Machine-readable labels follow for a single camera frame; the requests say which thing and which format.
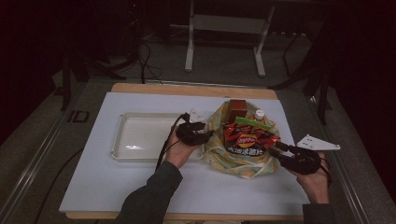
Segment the metal stand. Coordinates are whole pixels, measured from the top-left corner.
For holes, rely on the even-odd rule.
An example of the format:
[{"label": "metal stand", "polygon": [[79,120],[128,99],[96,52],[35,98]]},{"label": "metal stand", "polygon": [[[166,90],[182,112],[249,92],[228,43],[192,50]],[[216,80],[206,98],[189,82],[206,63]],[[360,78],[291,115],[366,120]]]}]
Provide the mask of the metal stand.
[{"label": "metal stand", "polygon": [[253,53],[258,75],[259,77],[264,77],[265,71],[264,65],[262,63],[262,47],[264,45],[265,38],[268,35],[268,30],[270,28],[271,19],[273,18],[274,12],[275,6],[271,6],[266,20],[198,14],[195,15],[194,0],[190,0],[190,31],[185,66],[186,72],[192,71],[192,60],[194,54],[194,29],[197,29],[261,35],[260,43],[257,47],[254,47]]}]

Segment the red label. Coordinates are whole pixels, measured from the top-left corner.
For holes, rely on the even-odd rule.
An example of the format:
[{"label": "red label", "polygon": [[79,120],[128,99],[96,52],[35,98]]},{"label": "red label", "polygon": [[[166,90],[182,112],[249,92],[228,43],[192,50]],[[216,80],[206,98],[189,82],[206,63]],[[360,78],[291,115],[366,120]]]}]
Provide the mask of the red label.
[{"label": "red label", "polygon": [[236,144],[240,147],[246,148],[253,146],[256,140],[257,137],[255,135],[241,134],[236,141]]}]

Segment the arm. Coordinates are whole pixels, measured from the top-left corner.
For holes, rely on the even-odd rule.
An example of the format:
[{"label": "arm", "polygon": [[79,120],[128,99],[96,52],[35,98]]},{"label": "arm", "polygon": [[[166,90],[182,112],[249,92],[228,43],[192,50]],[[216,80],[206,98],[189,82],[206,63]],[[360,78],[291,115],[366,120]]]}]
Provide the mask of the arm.
[{"label": "arm", "polygon": [[[324,153],[319,152],[319,156],[324,159]],[[322,161],[322,165],[326,167],[326,162]],[[329,187],[326,174],[321,169],[312,175],[290,172],[297,177],[297,182],[303,187],[309,202],[311,202],[311,204],[303,204],[304,223],[336,223],[334,211],[329,204]]]},{"label": "arm", "polygon": [[181,180],[176,166],[164,161],[146,186],[125,199],[115,223],[163,223],[168,204]]},{"label": "arm", "polygon": [[132,192],[124,201],[114,223],[163,223],[168,204],[182,180],[180,171],[198,146],[186,146],[173,132],[165,161],[147,185]]}]

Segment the bottle cap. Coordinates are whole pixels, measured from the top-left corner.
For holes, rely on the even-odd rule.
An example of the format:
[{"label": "bottle cap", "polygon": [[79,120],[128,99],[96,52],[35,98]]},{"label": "bottle cap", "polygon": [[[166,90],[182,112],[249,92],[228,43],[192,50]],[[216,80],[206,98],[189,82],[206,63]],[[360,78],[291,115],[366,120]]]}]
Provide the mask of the bottle cap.
[{"label": "bottle cap", "polygon": [[255,119],[264,119],[264,111],[262,110],[256,110],[256,113],[254,114]]}]

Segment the clear plastic tray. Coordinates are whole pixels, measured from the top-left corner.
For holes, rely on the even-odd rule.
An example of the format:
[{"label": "clear plastic tray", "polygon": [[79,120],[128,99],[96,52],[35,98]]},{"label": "clear plastic tray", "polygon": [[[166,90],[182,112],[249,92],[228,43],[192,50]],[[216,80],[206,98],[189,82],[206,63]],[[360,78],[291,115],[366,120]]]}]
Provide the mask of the clear plastic tray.
[{"label": "clear plastic tray", "polygon": [[[180,114],[125,113],[111,155],[119,161],[156,161],[172,125]],[[202,149],[195,150],[190,159],[199,160]]]}]

